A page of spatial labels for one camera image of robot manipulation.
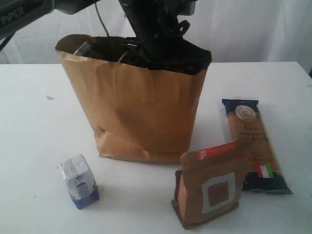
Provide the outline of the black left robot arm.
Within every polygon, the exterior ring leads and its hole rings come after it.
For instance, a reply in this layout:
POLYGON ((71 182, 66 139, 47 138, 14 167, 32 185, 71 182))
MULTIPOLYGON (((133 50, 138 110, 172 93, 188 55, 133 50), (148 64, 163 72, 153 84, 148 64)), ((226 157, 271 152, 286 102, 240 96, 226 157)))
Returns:
MULTIPOLYGON (((2 0, 0 2, 0 38, 3 48, 21 28, 53 10, 73 15, 95 0, 2 0)), ((190 27, 179 15, 195 11, 194 0, 121 0, 119 4, 134 33, 123 43, 121 59, 148 68, 192 72, 197 66, 191 45, 183 38, 190 27)))

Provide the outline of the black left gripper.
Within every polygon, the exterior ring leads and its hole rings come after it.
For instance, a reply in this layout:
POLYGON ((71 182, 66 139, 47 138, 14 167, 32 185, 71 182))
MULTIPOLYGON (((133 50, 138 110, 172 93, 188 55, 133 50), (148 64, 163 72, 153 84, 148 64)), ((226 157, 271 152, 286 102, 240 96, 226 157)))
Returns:
POLYGON ((180 68, 189 63, 183 36, 190 23, 179 22, 170 3, 171 0, 119 1, 135 33, 123 46, 148 67, 180 68))

